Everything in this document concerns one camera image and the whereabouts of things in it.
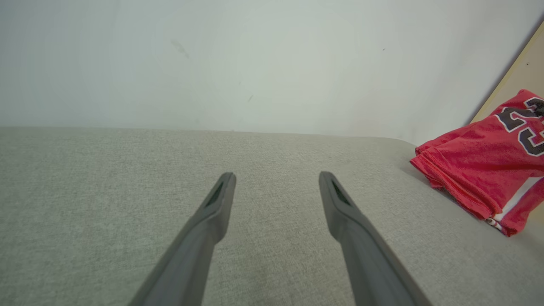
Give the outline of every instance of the sofa cushion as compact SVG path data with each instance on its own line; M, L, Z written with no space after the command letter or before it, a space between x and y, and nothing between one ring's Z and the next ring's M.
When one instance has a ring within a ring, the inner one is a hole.
M435 305L544 299L542 227L507 238L386 138L0 128L0 304L125 305L223 172L238 178L203 305L350 305L333 172Z

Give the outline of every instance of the folded shirt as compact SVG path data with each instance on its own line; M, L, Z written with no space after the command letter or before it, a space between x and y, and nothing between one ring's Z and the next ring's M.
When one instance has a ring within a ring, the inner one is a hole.
M472 123L416 148L410 162L433 188L511 236L544 200L544 100L528 90Z

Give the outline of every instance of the wooden panel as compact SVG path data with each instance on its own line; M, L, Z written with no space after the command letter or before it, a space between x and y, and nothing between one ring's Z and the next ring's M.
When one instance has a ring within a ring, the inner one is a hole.
M528 220L544 224L544 203L540 203L540 205L529 214Z
M520 89L544 96L544 22L471 123L487 117Z

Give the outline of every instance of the wooden edge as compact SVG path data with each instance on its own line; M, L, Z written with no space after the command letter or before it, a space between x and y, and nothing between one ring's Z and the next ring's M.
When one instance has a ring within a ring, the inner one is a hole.
M544 22L542 22L539 26L539 28L536 30L535 34L531 37L529 42L525 45L525 48L521 51L520 55L516 58L515 62L512 64L510 69L508 69L508 72L504 75L503 79L499 82L499 85L495 88L495 90L491 93L489 98L485 101L484 105L480 108L478 113L474 116L471 123L480 121L481 119L487 117L487 115L483 115L486 110L489 108L490 104L493 102L493 99L495 99L495 96L499 93L499 91L504 87L505 83L508 81L512 73L514 73L514 70L521 64L522 59L525 57L525 54L529 51L533 43L536 41L536 38L542 34L544 31Z
M540 203L537 207L535 207L535 209L533 209L527 220L530 222L544 224L544 202Z

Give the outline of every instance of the wall stain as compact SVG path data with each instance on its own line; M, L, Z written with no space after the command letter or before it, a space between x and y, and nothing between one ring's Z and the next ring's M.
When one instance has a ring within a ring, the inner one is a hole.
M170 42L172 43L174 48L176 48L179 51L179 53L185 55L186 58L189 58L189 54L187 53L187 51L185 51L185 48L183 48L183 46L180 44L179 41L172 39Z

